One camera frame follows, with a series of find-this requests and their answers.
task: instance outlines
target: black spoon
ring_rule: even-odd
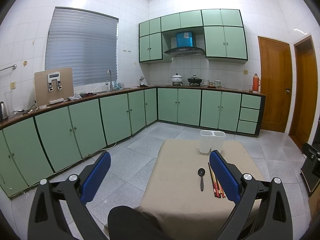
[[[201,177],[201,182],[200,182],[200,189],[201,189],[201,191],[203,191],[203,176],[204,176],[204,174],[205,174],[204,168],[200,168],[200,169],[198,170],[198,175]]]

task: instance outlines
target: chopsticks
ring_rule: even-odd
[[[211,181],[212,181],[212,187],[213,187],[213,193],[214,196],[217,198],[225,198],[226,194],[224,193],[220,182],[217,180],[216,175],[214,174],[213,170],[211,169],[210,163],[208,162],[209,171],[211,175]]]

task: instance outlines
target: countertop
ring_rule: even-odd
[[[139,91],[139,90],[145,90],[145,89],[152,89],[152,88],[180,88],[180,89],[201,89],[201,90],[215,90],[215,91],[224,91],[224,92],[234,92],[234,93],[241,93],[241,94],[249,94],[249,95],[257,95],[257,96],[265,96],[264,94],[261,93],[250,93],[248,90],[238,90],[238,89],[229,89],[229,88],[208,88],[208,87],[193,87],[193,86],[172,86],[172,85],[149,85],[148,87],[136,87],[136,88],[124,88],[121,90],[113,90],[110,92],[105,92],[103,94],[97,94],[94,96],[87,96],[81,99],[77,99],[77,100],[73,100],[73,101],[66,101],[66,102],[61,102],[61,103],[56,103],[53,105],[50,105],[49,108],[45,108],[45,109],[38,109],[38,110],[34,110],[29,114],[17,114],[13,117],[8,118],[6,121],[0,123],[0,130],[3,128],[8,127],[11,124],[23,121],[25,119],[28,119],[30,117],[36,116],[38,114],[42,114],[54,109],[58,109],[58,108],[62,108],[65,106],[70,106],[73,104],[77,104],[80,102],[85,102],[85,101],[89,101],[92,99],[96,99],[96,98],[103,98],[103,97],[108,97],[108,96],[112,96],[112,95],[118,95],[118,94],[124,94],[124,93],[128,93],[128,92],[134,92],[134,91]]]

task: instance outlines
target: table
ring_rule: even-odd
[[[221,155],[242,173],[265,180],[240,142],[225,141]],[[198,140],[165,140],[136,210],[144,217],[155,217],[163,232],[175,240],[212,240],[235,204],[214,197],[208,161],[209,154],[199,152]],[[205,169],[203,192],[199,168]],[[259,204],[256,200],[251,214]]]

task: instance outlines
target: window blind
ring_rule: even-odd
[[[45,70],[72,67],[73,85],[117,80],[118,19],[89,11],[55,8],[49,28]]]

